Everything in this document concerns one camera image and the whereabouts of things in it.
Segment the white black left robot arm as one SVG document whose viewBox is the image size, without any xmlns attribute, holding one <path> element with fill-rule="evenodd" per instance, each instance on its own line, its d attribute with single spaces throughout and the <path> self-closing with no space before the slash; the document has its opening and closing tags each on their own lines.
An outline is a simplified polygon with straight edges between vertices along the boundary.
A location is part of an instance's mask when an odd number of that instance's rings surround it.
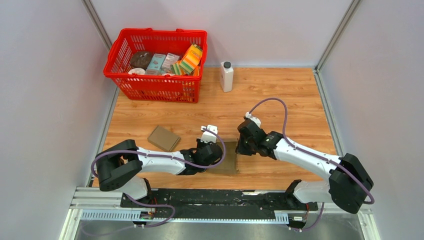
<svg viewBox="0 0 424 240">
<path fill-rule="evenodd" d="M 174 152 L 147 150 L 128 139 L 99 153 L 91 170 L 102 192 L 118 190 L 140 207 L 153 201 L 150 184 L 139 173 L 168 173 L 191 176 L 220 164 L 226 149 L 215 142 L 197 143 L 197 147 Z"/>
</svg>

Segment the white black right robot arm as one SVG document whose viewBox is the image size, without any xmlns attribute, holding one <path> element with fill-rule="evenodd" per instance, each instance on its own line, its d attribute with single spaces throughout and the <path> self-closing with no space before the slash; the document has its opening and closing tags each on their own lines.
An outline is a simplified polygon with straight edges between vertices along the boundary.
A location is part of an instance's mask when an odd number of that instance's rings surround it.
<svg viewBox="0 0 424 240">
<path fill-rule="evenodd" d="M 296 210 L 303 204 L 314 202 L 334 203 L 345 212 L 356 214 L 363 204 L 373 204 L 369 194 L 374 182 L 355 155 L 338 156 L 314 150 L 282 133 L 266 133 L 251 119 L 245 119 L 237 130 L 240 134 L 238 154 L 259 154 L 288 162 L 322 178 L 322 181 L 292 182 L 288 188 L 290 192 L 285 195 L 289 208 Z"/>
</svg>

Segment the brown cardboard box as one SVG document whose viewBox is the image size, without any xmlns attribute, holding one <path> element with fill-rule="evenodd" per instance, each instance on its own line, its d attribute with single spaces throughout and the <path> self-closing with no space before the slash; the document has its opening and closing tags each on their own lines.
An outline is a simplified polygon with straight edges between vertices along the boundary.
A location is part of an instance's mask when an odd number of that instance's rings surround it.
<svg viewBox="0 0 424 240">
<path fill-rule="evenodd" d="M 172 152 L 180 140 L 180 136 L 160 125 L 157 125 L 147 138 L 149 143 L 165 152 Z"/>
</svg>

